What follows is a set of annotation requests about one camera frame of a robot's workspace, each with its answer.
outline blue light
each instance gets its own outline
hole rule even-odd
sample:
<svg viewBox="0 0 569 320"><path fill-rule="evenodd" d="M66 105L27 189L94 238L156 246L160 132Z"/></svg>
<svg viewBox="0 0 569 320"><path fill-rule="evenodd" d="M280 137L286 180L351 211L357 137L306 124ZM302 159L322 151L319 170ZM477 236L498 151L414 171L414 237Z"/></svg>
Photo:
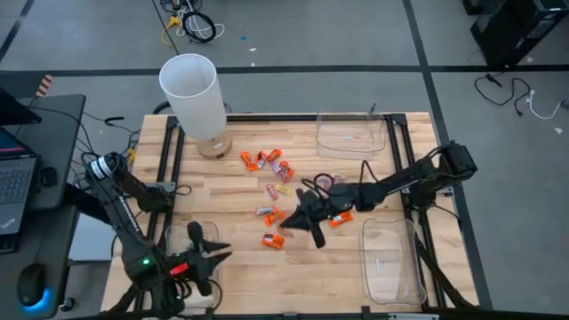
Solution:
<svg viewBox="0 0 569 320"><path fill-rule="evenodd" d="M44 289L44 296L42 297L42 299L40 301L38 301L35 305L33 306L23 306L24 307L24 311L28 312L28 313L36 313L36 312L43 312L47 309L48 303L50 301L50 297L52 296L52 293L49 291L49 289L45 288Z"/></svg>

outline black metal frame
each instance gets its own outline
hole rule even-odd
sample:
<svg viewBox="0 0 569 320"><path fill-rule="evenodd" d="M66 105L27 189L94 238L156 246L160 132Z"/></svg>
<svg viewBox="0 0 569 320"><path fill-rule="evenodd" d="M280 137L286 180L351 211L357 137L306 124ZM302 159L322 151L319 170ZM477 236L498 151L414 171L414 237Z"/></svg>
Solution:
<svg viewBox="0 0 569 320"><path fill-rule="evenodd" d="M397 141L396 135L396 127L395 125L398 124L401 128L401 133L403 136L403 142L405 145L405 153L407 156L407 160L409 164L413 164L415 162L414 154L413 154L413 147L411 143L411 136L409 134L409 128L407 126L407 120L405 114L386 114L382 115L384 121L387 124L387 130L389 134L389 141L391 143L391 151L393 153L393 158L395 162L396 171L403 170L403 164L401 160L401 155L399 151L399 145ZM354 121L354 120L362 120L363 118L367 118L363 115L329 115L326 116L327 119L330 120L337 120L337 121ZM312 121L315 122L317 120L317 114L298 114L298 115L228 115L228 122L231 123L238 123L238 122L263 122L263 121ZM178 119L175 116L168 116L166 121L166 131L164 135L164 145L162 147L162 154L160 156L160 164L158 167L158 175L156 177L156 181L163 182L167 160L169 156L169 149L170 143L172 139L172 133L174 127L178 126ZM176 143L175 149L175 156L173 160L173 168L172 168L172 178L171 182L177 183L178 178L180 175L180 165L182 159L182 150L183 150L183 141L185 138L184 131L179 127L178 133L178 140ZM405 205L405 197L407 195L402 193L402 201L403 201L403 208L404 208L404 215L406 219L413 220L413 214L411 210ZM172 215L173 212L166 212L164 217L164 226L163 230L166 230L172 224ZM434 261L437 261L437 256L435 253L435 247L432 241L432 235L430 232L429 220L425 212L420 212L420 221L422 233L425 237L425 246L427 251L431 255ZM150 238L154 238L156 234L156 224L157 224L157 214L150 214L147 236ZM417 260L421 261L421 257L417 254ZM422 270L422 266L419 263L419 271L420 271L420 280L421 284L424 288L425 286L425 278L424 273ZM433 277L433 284L435 285L435 292L436 292L436 299L437 305L439 307L445 308L446 307L446 300L443 290L437 280ZM135 310L140 311L142 308L143 298L142 295L137 297L135 301ZM429 300L426 299L425 302L421 305L421 309L423 311L427 309L432 309L429 306ZM367 306L362 306L362 313L353 313L353 314L290 314L290 315L219 315L214 316L215 319L296 319L299 316L302 318L310 318L310 319L372 319L372 318L387 318L389 317L388 313L371 313Z"/></svg>

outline laptop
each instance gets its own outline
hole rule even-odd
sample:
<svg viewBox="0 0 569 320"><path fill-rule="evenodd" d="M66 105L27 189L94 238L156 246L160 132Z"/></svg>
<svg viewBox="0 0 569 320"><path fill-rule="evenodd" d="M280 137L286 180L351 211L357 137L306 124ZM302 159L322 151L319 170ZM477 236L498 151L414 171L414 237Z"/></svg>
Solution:
<svg viewBox="0 0 569 320"><path fill-rule="evenodd" d="M38 165L39 156L0 127L0 236L20 231Z"/></svg>

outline laptop keyboard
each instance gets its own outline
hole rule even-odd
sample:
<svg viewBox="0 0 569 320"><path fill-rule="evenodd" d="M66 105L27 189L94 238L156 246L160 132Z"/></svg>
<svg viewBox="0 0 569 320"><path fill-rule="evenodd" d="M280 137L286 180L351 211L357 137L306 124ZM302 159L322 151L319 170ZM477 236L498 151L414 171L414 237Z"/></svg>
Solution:
<svg viewBox="0 0 569 320"><path fill-rule="evenodd" d="M0 204L19 203L26 199L32 170L0 169Z"/></svg>

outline transparent container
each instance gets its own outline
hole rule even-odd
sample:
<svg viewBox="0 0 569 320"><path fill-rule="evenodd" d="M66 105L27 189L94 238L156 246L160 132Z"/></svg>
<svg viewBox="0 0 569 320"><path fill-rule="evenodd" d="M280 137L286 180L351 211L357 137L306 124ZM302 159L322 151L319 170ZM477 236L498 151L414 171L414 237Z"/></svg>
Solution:
<svg viewBox="0 0 569 320"><path fill-rule="evenodd" d="M385 148L387 126L381 114L317 115L317 154L323 157L371 160Z"/></svg>
<svg viewBox="0 0 569 320"><path fill-rule="evenodd" d="M219 232L217 226L213 222L199 222L204 231L204 239L207 241L219 242ZM187 249L193 247L193 243L189 241L188 230L186 226L171 226L165 232L165 237L168 239L166 243L166 251L170 254L185 252ZM220 264L214 271L210 279L218 284L220 283ZM220 300L219 288L212 284L213 292L210 296L204 297L199 293L196 285L190 283L192 294L184 300L186 309L180 314L184 316L202 315L205 308L214 307Z"/></svg>
<svg viewBox="0 0 569 320"><path fill-rule="evenodd" d="M365 295L381 305L420 305L427 297L415 253L415 228L406 219L364 222L360 237Z"/></svg>

